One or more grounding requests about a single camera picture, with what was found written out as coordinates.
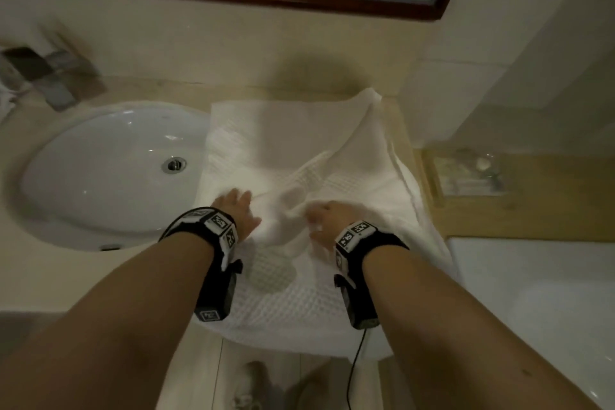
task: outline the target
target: person's left hand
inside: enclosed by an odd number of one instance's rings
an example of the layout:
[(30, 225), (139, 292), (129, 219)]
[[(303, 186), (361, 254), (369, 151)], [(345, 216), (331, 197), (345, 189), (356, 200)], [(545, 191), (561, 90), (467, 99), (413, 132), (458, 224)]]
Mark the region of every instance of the person's left hand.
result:
[(239, 190), (234, 188), (226, 195), (216, 198), (211, 204), (212, 208), (224, 211), (233, 218), (240, 242), (244, 241), (261, 223), (261, 218), (252, 216), (250, 212), (251, 200), (251, 192), (245, 192), (239, 196)]

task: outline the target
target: white towel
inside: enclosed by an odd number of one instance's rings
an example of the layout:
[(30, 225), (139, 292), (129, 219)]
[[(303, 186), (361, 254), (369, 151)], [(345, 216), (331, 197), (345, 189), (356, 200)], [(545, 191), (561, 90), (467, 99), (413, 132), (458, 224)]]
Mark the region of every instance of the white towel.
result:
[[(380, 99), (366, 89), (341, 102), (214, 104), (196, 204), (233, 187), (251, 190), (252, 213), (263, 222), (235, 251), (245, 268), (230, 315), (201, 325), (253, 347), (354, 356), (361, 332), (333, 285), (333, 263), (308, 236), (303, 215), (313, 201), (363, 204), (368, 220), (454, 272), (416, 180), (386, 138)], [(391, 355), (381, 328), (366, 341), (364, 358)]]

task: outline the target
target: wrist-mounted device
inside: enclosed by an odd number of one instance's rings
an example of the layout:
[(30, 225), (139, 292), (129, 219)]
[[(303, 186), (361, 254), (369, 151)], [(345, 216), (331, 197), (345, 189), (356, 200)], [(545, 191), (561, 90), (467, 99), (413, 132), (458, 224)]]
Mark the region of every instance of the wrist-mounted device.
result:
[(216, 208), (191, 209), (175, 219), (158, 241), (178, 232), (200, 236), (213, 247), (213, 261), (203, 281), (194, 314), (201, 321), (221, 321), (231, 312), (237, 274), (243, 271), (241, 260), (229, 263), (239, 242), (235, 221)]
[(343, 229), (335, 239), (335, 263), (341, 274), (335, 274), (335, 287), (341, 289), (346, 312), (355, 329), (375, 328), (380, 324), (370, 291), (363, 276), (363, 259), (379, 246), (396, 245), (408, 248), (399, 237), (380, 231), (359, 220)]

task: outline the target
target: shoe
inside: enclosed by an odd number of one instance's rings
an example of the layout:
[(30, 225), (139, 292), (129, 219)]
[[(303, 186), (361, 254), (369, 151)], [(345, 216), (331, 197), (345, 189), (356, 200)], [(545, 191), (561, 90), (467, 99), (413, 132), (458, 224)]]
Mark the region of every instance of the shoe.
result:
[(263, 410), (269, 378), (262, 361), (243, 365), (237, 373), (231, 410)]
[(297, 410), (325, 410), (327, 398), (325, 386), (315, 381), (308, 382), (297, 401)]

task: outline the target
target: faucet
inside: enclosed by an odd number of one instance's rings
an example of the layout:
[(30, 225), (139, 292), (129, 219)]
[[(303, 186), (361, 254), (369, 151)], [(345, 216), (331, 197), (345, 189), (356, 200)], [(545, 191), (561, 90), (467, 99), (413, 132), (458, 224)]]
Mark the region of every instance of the faucet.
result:
[(83, 60), (76, 55), (60, 49), (41, 57), (29, 47), (6, 49), (0, 55), (23, 80), (29, 81), (45, 96), (45, 101), (54, 111), (65, 111), (79, 102), (58, 74), (82, 65)]

